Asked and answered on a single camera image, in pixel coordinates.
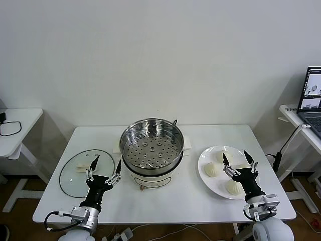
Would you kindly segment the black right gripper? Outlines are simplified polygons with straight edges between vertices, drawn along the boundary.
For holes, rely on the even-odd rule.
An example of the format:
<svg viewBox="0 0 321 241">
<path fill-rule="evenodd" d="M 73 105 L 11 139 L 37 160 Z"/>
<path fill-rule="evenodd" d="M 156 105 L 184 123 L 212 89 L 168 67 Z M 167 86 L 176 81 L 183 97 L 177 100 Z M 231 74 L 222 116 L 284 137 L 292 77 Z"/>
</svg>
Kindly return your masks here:
<svg viewBox="0 0 321 241">
<path fill-rule="evenodd" d="M 223 171 L 233 181 L 239 182 L 241 184 L 245 191 L 245 201 L 248 201 L 253 197 L 266 195 L 266 193 L 261 190 L 261 188 L 258 186 L 256 182 L 256 177 L 258 176 L 258 162 L 254 161 L 252 156 L 248 154 L 245 150 L 243 152 L 250 167 L 241 168 L 237 170 L 233 169 L 230 166 L 226 155 L 223 153 Z"/>
</svg>

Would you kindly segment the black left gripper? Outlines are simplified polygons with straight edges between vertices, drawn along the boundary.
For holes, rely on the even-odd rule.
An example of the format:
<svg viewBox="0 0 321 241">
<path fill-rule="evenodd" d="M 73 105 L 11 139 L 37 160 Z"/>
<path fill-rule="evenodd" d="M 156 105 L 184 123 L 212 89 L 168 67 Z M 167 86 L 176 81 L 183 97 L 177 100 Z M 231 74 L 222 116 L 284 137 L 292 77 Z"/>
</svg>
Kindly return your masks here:
<svg viewBox="0 0 321 241">
<path fill-rule="evenodd" d="M 86 169 L 86 184 L 89 187 L 89 192 L 86 199 L 82 201 L 80 207 L 91 207 L 101 209 L 102 198 L 106 191 L 112 189 L 121 180 L 121 160 L 119 160 L 115 173 L 110 177 L 93 175 L 96 169 L 100 156 L 97 155 L 90 167 Z"/>
</svg>

